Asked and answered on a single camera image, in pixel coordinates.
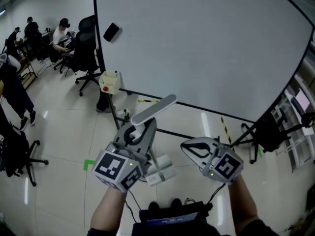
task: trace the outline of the black office chair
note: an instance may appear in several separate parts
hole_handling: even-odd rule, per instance
[[[4,139],[0,143],[0,171],[5,170],[8,177],[13,175],[20,177],[23,174],[22,169],[25,166],[32,186],[36,186],[36,182],[31,175],[30,167],[32,166],[32,162],[49,164],[48,160],[30,158],[35,144],[39,145],[40,142],[38,140],[34,141],[31,147],[29,147],[25,133],[14,126],[12,126],[12,132],[9,134],[9,137],[10,142]]]
[[[287,130],[280,131],[279,127],[282,125],[283,122],[287,122],[287,118],[283,109],[279,109],[281,113],[281,118],[276,122],[275,118],[271,113],[269,113],[265,119],[259,121],[256,124],[255,132],[250,132],[252,139],[239,142],[239,144],[246,144],[246,143],[253,143],[255,147],[255,154],[254,160],[250,160],[250,163],[253,164],[257,161],[258,155],[258,145],[261,145],[264,150],[263,152],[273,152],[274,150],[278,149],[282,142],[285,140],[290,139],[291,137],[288,136],[289,133],[301,129],[302,127],[309,128],[314,124],[315,121],[315,113],[306,113],[302,115],[302,124],[298,124],[293,126]],[[245,127],[249,129],[247,124],[242,123],[241,127]]]
[[[76,84],[79,84],[79,80],[85,80],[79,91],[80,96],[83,95],[82,90],[90,81],[99,85],[95,78],[100,76],[101,73],[94,73],[99,68],[96,64],[95,49],[95,16],[93,15],[80,21],[79,32],[76,35],[75,51],[69,61],[70,67],[87,72],[85,76],[77,78],[75,81]]]

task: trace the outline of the tiled floor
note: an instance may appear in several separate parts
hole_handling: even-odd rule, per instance
[[[33,62],[35,70],[40,66]],[[17,236],[83,236],[89,230],[91,216],[107,187],[88,171],[83,170],[86,159],[95,160],[115,136],[117,130],[111,114],[95,111],[99,93],[97,85],[90,84],[79,96],[82,83],[76,85],[75,75],[67,77],[58,71],[47,69],[28,89],[37,110],[35,127],[28,126],[28,140],[40,140],[34,158],[48,159],[48,166],[34,164],[37,187],[32,187],[27,175],[7,178],[0,174],[0,210],[6,222]],[[139,113],[151,103],[138,103],[138,96],[120,92],[114,97],[117,110],[131,108]],[[19,125],[18,116],[4,100],[2,107],[7,118]],[[242,134],[241,122],[224,118],[232,140]],[[174,105],[157,116],[159,128],[191,136],[220,135],[228,143],[219,115]],[[166,207],[169,200],[179,197],[182,201],[193,198],[207,202],[220,183],[201,175],[180,150],[183,138],[157,133],[154,141],[156,155],[169,155],[176,166],[177,176],[149,187],[137,182],[131,189],[141,208],[147,208],[153,200]],[[303,213],[306,192],[315,181],[313,164],[294,173],[288,155],[264,154],[254,165],[249,164],[248,147],[237,147],[236,152],[244,159],[242,173],[256,201],[259,216],[265,223],[280,232],[294,223]],[[127,202],[139,221],[138,209],[130,194]],[[213,209],[207,218],[221,234],[235,235],[227,187],[213,200]],[[124,209],[119,234],[130,235],[133,219]]]

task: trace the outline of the standing person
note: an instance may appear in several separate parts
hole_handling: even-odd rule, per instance
[[[259,219],[256,204],[241,175],[238,175],[234,182],[228,186],[228,190],[236,235],[277,235]],[[108,187],[105,196],[92,216],[91,229],[88,232],[88,236],[116,235],[120,226],[126,197],[127,193],[122,193],[115,188]],[[181,205],[178,199],[176,199],[176,203],[178,203],[177,205]],[[158,204],[151,203],[149,209],[151,208],[158,209]],[[133,225],[132,236],[220,236],[215,227],[202,220],[175,224],[172,228],[168,227],[166,232],[164,232],[163,228],[165,226],[155,226],[151,227],[151,229],[150,227],[144,228],[143,224],[136,223]]]
[[[15,73],[16,69],[20,69],[20,67],[21,64],[13,56],[0,55],[0,80],[4,84],[3,96],[21,118],[20,130],[23,131],[28,121],[28,118],[24,116],[26,110],[30,114],[32,126],[35,125],[36,112],[34,111],[34,104]]]
[[[43,46],[41,44],[41,33],[38,29],[38,24],[33,22],[32,17],[28,17],[27,19],[28,25],[24,29],[24,35],[28,38],[30,42],[30,46],[35,54],[35,57],[39,61],[40,64],[44,63],[42,57],[42,49]]]
[[[58,52],[69,52],[69,49],[66,47],[62,47],[59,44],[60,41],[63,41],[66,38],[68,28],[70,27],[68,18],[62,18],[58,27],[55,29],[53,36],[53,48]]]
[[[17,44],[20,44],[21,42],[16,40],[16,34],[20,31],[20,27],[16,27],[14,29],[14,32],[11,33],[11,35],[9,36],[8,40],[6,41],[6,47],[7,47],[7,53],[11,56],[13,56],[16,59],[19,59],[19,55],[17,53],[17,49],[16,46]]]

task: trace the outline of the black shirt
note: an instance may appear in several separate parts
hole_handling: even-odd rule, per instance
[[[14,41],[16,40],[16,32],[14,31],[13,33],[11,33],[11,35],[9,36],[7,42],[6,42],[6,46],[8,48],[8,52],[12,52],[14,50],[16,50]]]
[[[204,223],[202,221],[194,221],[194,223],[185,223],[178,225],[173,232],[163,234],[159,231],[160,228],[154,228],[152,232],[144,231],[142,224],[137,223],[133,225],[132,236],[163,236],[163,235],[188,235],[188,236],[220,236],[215,227]],[[104,232],[96,229],[90,229],[88,236],[114,236],[114,232]],[[250,222],[240,233],[240,236],[277,236],[277,234],[266,226],[263,221],[255,220]]]
[[[41,33],[38,29],[38,24],[36,22],[30,22],[24,29],[24,34],[28,39],[35,38],[37,36],[41,36]]]

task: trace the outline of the white shirt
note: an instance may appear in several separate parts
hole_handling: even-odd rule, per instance
[[[68,28],[65,30],[60,30],[59,26],[55,29],[53,36],[53,45],[58,45],[60,41],[63,41],[66,38]]]

